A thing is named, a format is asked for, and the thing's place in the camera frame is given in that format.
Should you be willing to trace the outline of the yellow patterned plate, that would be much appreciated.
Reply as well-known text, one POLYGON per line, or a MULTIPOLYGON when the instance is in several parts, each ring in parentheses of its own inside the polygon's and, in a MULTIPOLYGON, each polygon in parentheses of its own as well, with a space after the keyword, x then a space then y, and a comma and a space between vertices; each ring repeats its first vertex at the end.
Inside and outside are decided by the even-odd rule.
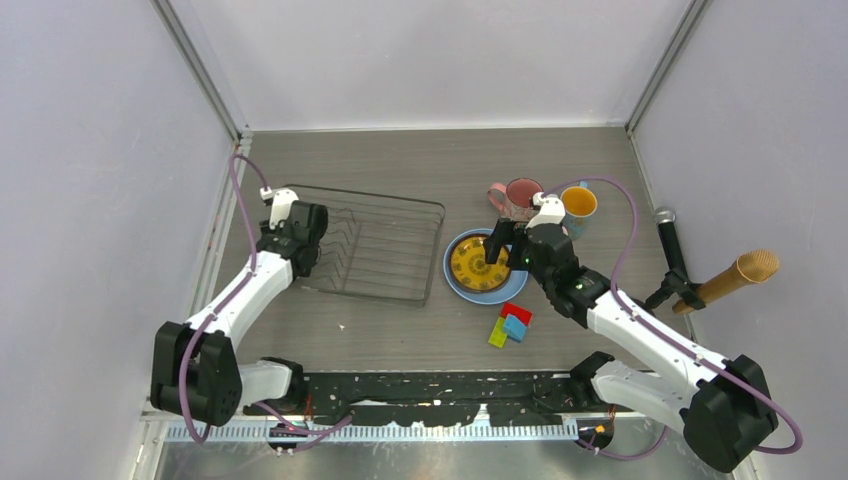
POLYGON ((483 233, 462 235, 447 251, 448 279, 463 292, 493 292, 510 279, 509 250, 506 247, 501 250, 496 264, 489 265, 484 261, 483 240, 488 236, 483 233))

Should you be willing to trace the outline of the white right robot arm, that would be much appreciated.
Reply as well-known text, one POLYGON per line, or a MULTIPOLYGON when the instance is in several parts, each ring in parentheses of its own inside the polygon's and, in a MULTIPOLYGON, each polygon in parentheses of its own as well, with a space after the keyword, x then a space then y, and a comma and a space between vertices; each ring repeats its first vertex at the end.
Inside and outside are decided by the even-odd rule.
POLYGON ((636 371, 604 353, 574 367, 571 397, 639 412, 680 434, 708 466, 729 473, 778 427, 760 366, 703 348, 642 309, 603 274, 581 265, 558 224, 501 219, 483 240, 488 264, 526 271, 554 310, 600 334, 650 368, 636 371))

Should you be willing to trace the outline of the light blue plate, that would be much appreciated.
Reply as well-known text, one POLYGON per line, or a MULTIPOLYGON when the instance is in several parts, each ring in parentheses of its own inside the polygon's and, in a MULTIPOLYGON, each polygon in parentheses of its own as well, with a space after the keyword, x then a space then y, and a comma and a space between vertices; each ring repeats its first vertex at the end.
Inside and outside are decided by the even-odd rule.
POLYGON ((451 289, 478 305, 497 305, 517 296, 529 274, 506 266, 509 248, 501 249, 495 264, 485 262, 483 240, 491 228, 477 228, 454 238, 443 256, 443 271, 451 289))

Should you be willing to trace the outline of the blue butterfly mug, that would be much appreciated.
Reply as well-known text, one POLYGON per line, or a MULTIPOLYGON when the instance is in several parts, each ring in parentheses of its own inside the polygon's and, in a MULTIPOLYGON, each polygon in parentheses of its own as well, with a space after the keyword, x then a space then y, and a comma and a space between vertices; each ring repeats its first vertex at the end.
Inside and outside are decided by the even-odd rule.
POLYGON ((592 217, 597 211, 597 197, 588 188, 588 183, 581 181, 564 189, 560 199, 566 210, 566 216, 562 222, 569 230, 571 239, 578 240, 588 229, 592 217))

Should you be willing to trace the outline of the patterned pink mug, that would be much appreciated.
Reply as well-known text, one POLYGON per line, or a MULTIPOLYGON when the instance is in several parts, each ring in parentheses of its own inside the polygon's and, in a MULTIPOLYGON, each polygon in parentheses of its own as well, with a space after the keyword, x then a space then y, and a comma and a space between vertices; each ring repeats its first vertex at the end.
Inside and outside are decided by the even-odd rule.
POLYGON ((543 187, 537 181, 517 178, 508 184, 493 183, 487 197, 502 218, 527 222, 537 213, 533 197, 542 192, 543 187))

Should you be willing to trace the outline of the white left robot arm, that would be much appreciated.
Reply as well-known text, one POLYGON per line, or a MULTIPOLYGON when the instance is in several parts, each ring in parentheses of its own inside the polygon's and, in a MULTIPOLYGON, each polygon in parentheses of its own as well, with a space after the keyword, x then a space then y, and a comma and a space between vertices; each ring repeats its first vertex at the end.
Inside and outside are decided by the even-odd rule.
POLYGON ((149 393, 154 408, 220 427, 257 402, 270 401, 284 414, 305 405, 300 364, 274 357, 239 364, 236 351, 270 302, 311 274, 327 227, 326 206, 294 201, 287 218, 261 222, 255 253, 210 305, 158 329, 149 393))

